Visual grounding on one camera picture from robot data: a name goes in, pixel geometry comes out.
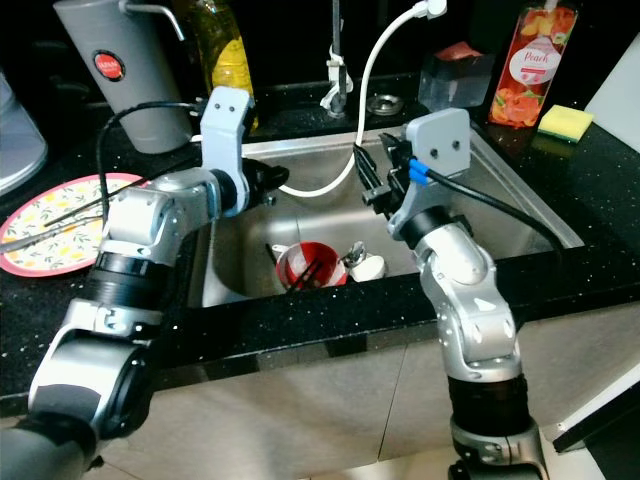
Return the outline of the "yellow dish soap bottle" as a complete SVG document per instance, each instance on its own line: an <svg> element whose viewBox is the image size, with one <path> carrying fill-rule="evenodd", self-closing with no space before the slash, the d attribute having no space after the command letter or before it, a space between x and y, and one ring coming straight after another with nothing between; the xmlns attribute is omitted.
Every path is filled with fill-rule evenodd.
<svg viewBox="0 0 640 480"><path fill-rule="evenodd" d="M228 1L187 0L186 13L196 33L198 61L206 91L225 86L253 96L247 52Z"/></svg>

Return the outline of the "white torn tape strip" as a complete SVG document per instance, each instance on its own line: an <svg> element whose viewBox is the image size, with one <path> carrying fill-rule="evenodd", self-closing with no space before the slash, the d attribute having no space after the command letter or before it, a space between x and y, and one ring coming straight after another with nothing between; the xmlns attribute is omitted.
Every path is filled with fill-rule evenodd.
<svg viewBox="0 0 640 480"><path fill-rule="evenodd" d="M326 60L326 73L328 73L330 88L321 99L320 104L329 116L343 118L346 115L348 93L355 86L349 77L346 60L343 59L343 56L330 52L329 59Z"/></svg>

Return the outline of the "peach hand soap pump bottle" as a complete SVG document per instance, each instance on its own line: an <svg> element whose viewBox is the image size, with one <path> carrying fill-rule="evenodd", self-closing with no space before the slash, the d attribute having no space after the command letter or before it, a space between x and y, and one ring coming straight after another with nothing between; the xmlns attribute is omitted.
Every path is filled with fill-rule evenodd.
<svg viewBox="0 0 640 480"><path fill-rule="evenodd" d="M529 0L521 6L489 123L513 128L538 123L579 10L580 4L570 0Z"/></svg>

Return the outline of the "clear plastic sponge holder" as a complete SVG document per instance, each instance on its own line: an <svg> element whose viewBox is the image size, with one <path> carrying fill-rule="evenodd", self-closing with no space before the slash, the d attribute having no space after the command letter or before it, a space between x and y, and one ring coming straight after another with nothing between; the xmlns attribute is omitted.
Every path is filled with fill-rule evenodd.
<svg viewBox="0 0 640 480"><path fill-rule="evenodd" d="M425 56L417 100L434 113L448 108L475 108L484 101L497 55L462 61L439 61Z"/></svg>

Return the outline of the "steel spoon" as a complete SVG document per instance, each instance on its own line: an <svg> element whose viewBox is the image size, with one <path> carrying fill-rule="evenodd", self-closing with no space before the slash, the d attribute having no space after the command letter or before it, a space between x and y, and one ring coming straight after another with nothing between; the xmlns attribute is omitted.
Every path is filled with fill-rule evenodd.
<svg viewBox="0 0 640 480"><path fill-rule="evenodd" d="M340 261L343 262L344 268L353 269L364 262L369 253L366 251L365 243L362 241L356 241L349 248L346 255L340 257Z"/></svg>

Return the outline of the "light grey kitchen appliance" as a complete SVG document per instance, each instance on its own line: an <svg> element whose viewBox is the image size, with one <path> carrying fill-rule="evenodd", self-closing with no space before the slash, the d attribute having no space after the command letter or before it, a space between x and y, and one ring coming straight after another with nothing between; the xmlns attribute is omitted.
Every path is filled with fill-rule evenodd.
<svg viewBox="0 0 640 480"><path fill-rule="evenodd" d="M0 74L0 99L0 195L8 195L35 177L49 150L4 74Z"/></svg>

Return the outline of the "red sponge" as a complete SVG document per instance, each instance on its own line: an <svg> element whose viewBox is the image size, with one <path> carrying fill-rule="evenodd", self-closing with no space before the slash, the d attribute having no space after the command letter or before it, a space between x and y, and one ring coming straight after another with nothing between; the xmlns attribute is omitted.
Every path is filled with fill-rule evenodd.
<svg viewBox="0 0 640 480"><path fill-rule="evenodd" d="M457 42L457 44L434 52L434 58L439 61L462 61L470 58L483 58L483 56L483 52L477 51L465 41Z"/></svg>

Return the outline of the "steel fork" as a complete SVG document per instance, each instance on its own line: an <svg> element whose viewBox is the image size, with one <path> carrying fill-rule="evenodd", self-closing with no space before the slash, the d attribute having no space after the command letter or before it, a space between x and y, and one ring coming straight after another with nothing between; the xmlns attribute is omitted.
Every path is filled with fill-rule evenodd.
<svg viewBox="0 0 640 480"><path fill-rule="evenodd" d="M84 218L79 218L79 212L81 212L79 209L65 212L65 214L60 215L59 218L50 220L50 224L56 223L55 227L42 230L42 232L35 234L35 236L28 236L26 238L14 239L14 241L0 243L0 252L6 253L15 250L23 250L23 248L32 246L32 244L40 241L45 241L47 238L59 236L59 234L63 233L64 230L73 229L79 227L79 225L91 223L93 220L102 219L102 214L93 214L84 216Z"/></svg>

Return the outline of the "stainless steel sink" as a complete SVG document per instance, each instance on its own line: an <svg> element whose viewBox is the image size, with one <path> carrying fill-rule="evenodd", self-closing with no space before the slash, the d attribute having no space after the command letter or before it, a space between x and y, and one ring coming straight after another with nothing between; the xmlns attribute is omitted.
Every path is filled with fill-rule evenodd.
<svg viewBox="0 0 640 480"><path fill-rule="evenodd" d="M353 134L325 134L297 140L246 143L243 155L291 173L289 183L297 189L315 189L332 180L349 159ZM471 133L470 168L458 182L479 189L536 218L561 238L564 246L582 246L579 234L545 204L493 146ZM270 244L319 242L347 253L358 241L366 251L384 257L390 276L417 276L415 257L406 244L390 238L387 219L364 205L364 191L357 174L349 174L343 186L329 195L296 198L275 193L273 204L253 207L234 218L218 221L195 237L188 306L209 307L248 298L285 293L274 273Z"/></svg>

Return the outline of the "steel gooseneck faucet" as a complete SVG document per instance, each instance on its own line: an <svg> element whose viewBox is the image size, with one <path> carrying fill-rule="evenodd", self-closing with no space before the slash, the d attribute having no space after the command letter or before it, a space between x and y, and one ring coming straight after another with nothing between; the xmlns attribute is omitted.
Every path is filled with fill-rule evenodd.
<svg viewBox="0 0 640 480"><path fill-rule="evenodd" d="M340 0L332 0L332 44L330 44L330 47L328 50L328 59L329 59L330 52L334 52L334 54L340 55L340 41L342 41L342 27L343 27L343 19L342 19L342 14L340 14Z"/></svg>

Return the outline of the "grey water filter canister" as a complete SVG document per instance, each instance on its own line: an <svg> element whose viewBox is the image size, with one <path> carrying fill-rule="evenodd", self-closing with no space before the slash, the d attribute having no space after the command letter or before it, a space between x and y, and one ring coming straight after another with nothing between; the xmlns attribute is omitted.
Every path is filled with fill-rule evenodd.
<svg viewBox="0 0 640 480"><path fill-rule="evenodd" d="M52 4L84 64L115 113L142 102L178 102L180 95L155 32L157 18L183 40L172 10L145 0L58 0ZM192 136L186 111L154 108L120 124L142 154L165 154Z"/></svg>

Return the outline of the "yellow green sponge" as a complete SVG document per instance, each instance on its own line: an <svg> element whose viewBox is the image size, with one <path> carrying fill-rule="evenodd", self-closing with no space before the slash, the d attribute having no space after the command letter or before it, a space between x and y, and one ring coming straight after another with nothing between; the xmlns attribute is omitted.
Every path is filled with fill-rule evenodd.
<svg viewBox="0 0 640 480"><path fill-rule="evenodd" d="M589 111L581 111L566 108L562 105L553 105L547 114L540 119L538 132L549 134L557 140L577 143L584 136L586 129L593 123L594 115Z"/></svg>

